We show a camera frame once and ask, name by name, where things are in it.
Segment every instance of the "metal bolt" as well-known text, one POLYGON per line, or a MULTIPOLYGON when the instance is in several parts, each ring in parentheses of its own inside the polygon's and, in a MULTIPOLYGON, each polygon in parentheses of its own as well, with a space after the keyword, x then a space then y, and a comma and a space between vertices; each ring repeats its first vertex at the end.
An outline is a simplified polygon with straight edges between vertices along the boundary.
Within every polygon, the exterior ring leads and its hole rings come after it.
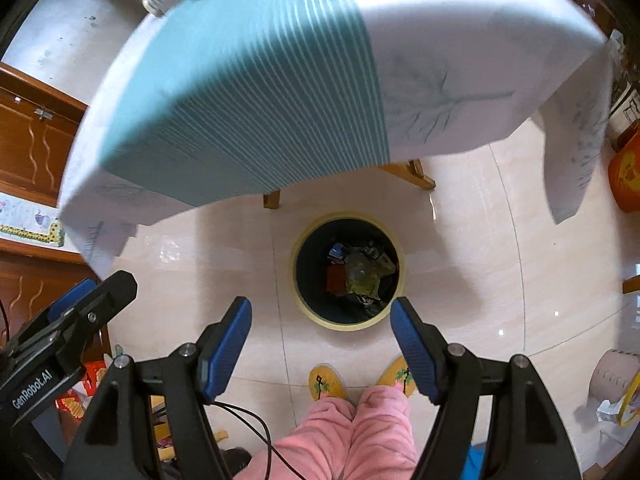
POLYGON ((451 343, 447 346, 447 352, 455 357, 462 357, 465 354, 465 347, 460 343, 451 343))
POLYGON ((129 357, 128 355, 119 355, 113 360, 113 364, 116 368, 127 367, 129 366, 130 362, 131 362, 131 357, 129 357))
POLYGON ((529 366, 529 359, 522 354, 518 354, 513 357, 513 363, 518 368, 526 368, 527 366, 529 366))
POLYGON ((182 357, 189 357, 196 353, 196 345, 193 343, 185 343, 180 348, 178 348, 178 354, 182 357))

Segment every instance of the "pink pants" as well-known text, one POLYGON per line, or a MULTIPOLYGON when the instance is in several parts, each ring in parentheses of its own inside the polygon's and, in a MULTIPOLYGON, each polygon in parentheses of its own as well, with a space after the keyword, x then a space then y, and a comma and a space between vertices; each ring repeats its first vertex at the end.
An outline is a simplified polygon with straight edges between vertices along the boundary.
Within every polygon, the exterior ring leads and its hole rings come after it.
MULTIPOLYGON (((373 386, 358 407, 335 397, 318 400, 305 422, 274 447, 306 480, 409 480, 416 464, 409 403, 390 386, 373 386)), ((263 480, 267 452, 236 480, 263 480)), ((271 478, 298 480, 274 454, 271 478)))

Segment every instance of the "orange vase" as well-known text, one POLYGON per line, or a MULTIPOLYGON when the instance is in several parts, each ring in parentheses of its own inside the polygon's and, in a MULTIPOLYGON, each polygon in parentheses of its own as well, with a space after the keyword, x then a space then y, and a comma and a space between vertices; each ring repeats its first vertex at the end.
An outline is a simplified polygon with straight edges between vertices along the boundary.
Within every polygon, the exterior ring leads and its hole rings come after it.
POLYGON ((640 211, 640 133, 609 163, 609 185, 619 208, 625 213, 640 211))

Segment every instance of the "round trash bin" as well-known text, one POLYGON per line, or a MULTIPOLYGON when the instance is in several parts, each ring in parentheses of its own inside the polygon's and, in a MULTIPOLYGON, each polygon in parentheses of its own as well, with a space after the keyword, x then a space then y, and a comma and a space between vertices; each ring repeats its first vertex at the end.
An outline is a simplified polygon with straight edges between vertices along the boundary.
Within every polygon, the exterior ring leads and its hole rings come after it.
POLYGON ((404 254, 395 237, 379 222, 355 213, 336 213, 310 225, 292 252, 292 275, 297 300, 313 322, 332 330, 353 331, 383 319, 404 285, 404 254), (354 294, 327 291, 328 254, 336 242, 356 246, 363 241, 384 251, 396 270, 380 278, 375 310, 364 308, 354 294))

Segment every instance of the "person's leg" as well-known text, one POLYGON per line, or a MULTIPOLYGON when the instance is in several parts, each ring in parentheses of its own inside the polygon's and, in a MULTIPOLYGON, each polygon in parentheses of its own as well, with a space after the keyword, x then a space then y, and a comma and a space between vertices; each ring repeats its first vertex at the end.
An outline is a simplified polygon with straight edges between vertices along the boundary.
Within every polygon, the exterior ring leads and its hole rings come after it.
POLYGON ((364 391, 353 419, 344 480, 409 480, 417 463, 408 397, 415 383, 403 357, 364 391))
MULTIPOLYGON (((309 389, 316 400, 306 420, 274 447, 306 480, 332 480, 344 469, 356 412, 347 400, 338 375, 321 365, 309 374, 309 389)), ((255 456, 236 480, 263 480, 267 452, 255 456)), ((271 460, 271 478, 294 480, 298 477, 275 453, 271 460)))

